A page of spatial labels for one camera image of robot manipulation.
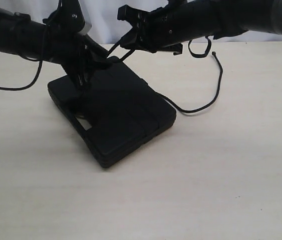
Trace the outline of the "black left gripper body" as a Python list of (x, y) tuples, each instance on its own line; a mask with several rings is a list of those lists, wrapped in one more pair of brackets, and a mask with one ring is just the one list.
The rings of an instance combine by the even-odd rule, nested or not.
[(89, 35), (43, 32), (43, 59), (62, 66), (67, 75), (91, 75), (98, 69), (98, 43)]

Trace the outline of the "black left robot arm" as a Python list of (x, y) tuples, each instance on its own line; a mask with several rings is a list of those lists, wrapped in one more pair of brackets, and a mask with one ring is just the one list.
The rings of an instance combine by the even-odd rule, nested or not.
[(78, 89), (87, 89), (97, 70), (113, 65), (108, 51), (87, 34), (88, 24), (77, 0), (60, 0), (49, 17), (38, 23), (25, 13), (0, 8), (0, 52), (37, 62), (34, 79), (23, 87), (1, 91), (23, 91), (39, 78), (43, 62), (61, 65)]

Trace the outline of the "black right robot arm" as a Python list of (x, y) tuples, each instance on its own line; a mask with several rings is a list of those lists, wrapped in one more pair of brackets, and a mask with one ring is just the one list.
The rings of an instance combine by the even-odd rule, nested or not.
[(122, 48), (180, 55), (183, 42), (198, 38), (282, 35), (282, 0), (170, 0), (152, 11), (124, 5), (117, 18), (132, 26), (119, 40)]

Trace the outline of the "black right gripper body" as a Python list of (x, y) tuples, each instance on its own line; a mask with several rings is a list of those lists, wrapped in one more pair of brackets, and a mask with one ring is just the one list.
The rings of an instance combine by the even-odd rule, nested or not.
[(181, 43), (173, 39), (175, 33), (174, 14), (177, 7), (159, 7), (146, 12), (142, 19), (142, 26), (146, 28), (144, 45), (145, 51), (156, 53), (156, 49)]

